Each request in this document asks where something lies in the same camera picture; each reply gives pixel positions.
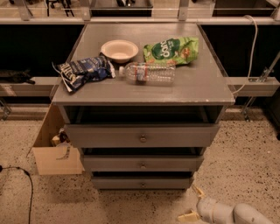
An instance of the clear water bottle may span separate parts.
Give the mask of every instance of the clear water bottle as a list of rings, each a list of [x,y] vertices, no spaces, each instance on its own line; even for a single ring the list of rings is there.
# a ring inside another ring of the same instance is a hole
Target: clear water bottle
[[[174,82],[175,69],[172,64],[131,62],[120,66],[119,75],[136,84],[166,86]]]

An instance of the white cable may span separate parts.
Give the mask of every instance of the white cable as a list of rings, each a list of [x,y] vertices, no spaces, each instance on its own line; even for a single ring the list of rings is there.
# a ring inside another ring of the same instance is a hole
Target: white cable
[[[256,21],[254,20],[253,17],[249,16],[249,15],[246,15],[244,16],[245,18],[247,19],[250,19],[253,21],[254,25],[255,25],[255,37],[254,37],[254,41],[253,41],[253,44],[252,44],[252,49],[251,49],[251,55],[250,55],[250,63],[249,63],[249,68],[248,68],[248,75],[247,75],[247,78],[250,77],[250,74],[251,74],[251,69],[252,69],[252,62],[253,62],[253,54],[254,54],[254,50],[255,50],[255,43],[256,43],[256,36],[257,36],[257,32],[258,32],[258,29],[257,29],[257,24],[256,24]],[[246,82],[244,82],[244,84],[239,88],[237,89],[236,91],[234,91],[232,94],[237,94],[239,91],[241,91],[246,85]]]

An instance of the bowl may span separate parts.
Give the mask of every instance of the bowl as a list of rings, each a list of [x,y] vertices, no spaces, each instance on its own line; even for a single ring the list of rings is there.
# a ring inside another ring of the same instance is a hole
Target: bowl
[[[122,64],[138,54],[138,47],[127,40],[116,39],[105,43],[101,52],[114,62]]]

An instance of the cardboard box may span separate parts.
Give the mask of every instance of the cardboard box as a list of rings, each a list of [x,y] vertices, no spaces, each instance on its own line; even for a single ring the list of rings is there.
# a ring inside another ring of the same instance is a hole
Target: cardboard box
[[[32,147],[39,175],[82,174],[84,171],[77,148],[52,146],[53,137],[63,126],[59,108],[51,105]]]

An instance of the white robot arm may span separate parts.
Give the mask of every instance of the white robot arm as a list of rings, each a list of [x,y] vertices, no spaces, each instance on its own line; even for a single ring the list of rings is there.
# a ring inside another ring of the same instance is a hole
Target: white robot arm
[[[263,214],[247,204],[227,206],[216,199],[207,197],[197,186],[192,189],[199,195],[198,212],[180,215],[178,221],[195,222],[202,220],[209,224],[273,224]]]

